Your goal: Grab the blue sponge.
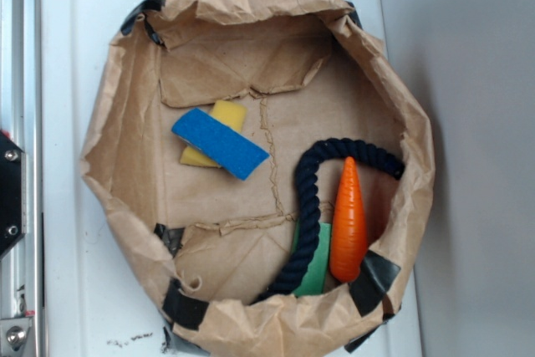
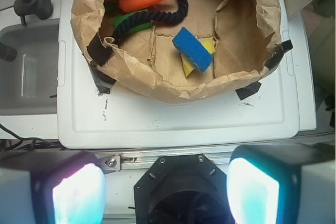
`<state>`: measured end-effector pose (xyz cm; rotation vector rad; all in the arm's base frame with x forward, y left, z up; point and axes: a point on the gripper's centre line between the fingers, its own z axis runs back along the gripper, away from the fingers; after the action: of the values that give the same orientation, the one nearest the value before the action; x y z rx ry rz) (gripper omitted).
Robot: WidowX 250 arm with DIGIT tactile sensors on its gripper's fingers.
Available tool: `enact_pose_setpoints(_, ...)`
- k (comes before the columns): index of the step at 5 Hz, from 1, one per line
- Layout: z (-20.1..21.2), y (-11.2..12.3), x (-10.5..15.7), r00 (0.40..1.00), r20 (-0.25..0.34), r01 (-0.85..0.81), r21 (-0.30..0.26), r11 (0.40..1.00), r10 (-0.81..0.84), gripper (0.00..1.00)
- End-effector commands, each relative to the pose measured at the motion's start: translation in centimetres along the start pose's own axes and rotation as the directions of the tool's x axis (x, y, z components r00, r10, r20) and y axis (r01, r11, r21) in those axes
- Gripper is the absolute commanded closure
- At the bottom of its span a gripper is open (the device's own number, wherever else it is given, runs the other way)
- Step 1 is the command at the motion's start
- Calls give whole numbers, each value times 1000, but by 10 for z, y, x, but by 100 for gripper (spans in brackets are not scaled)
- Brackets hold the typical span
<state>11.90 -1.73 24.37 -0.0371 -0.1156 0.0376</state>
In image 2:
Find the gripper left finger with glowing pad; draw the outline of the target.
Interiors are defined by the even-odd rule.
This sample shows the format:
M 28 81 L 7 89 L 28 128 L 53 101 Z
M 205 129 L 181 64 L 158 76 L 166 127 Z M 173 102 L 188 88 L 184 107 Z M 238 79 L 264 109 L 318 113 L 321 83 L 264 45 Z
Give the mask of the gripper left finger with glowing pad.
M 1 153 L 1 223 L 102 223 L 106 197 L 92 152 Z

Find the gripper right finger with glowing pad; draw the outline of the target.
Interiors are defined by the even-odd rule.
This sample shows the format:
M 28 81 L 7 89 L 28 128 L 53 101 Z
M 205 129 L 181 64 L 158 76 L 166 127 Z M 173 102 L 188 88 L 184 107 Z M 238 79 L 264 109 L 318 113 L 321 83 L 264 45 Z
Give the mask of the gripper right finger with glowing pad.
M 335 145 L 240 145 L 226 188 L 236 223 L 335 223 Z

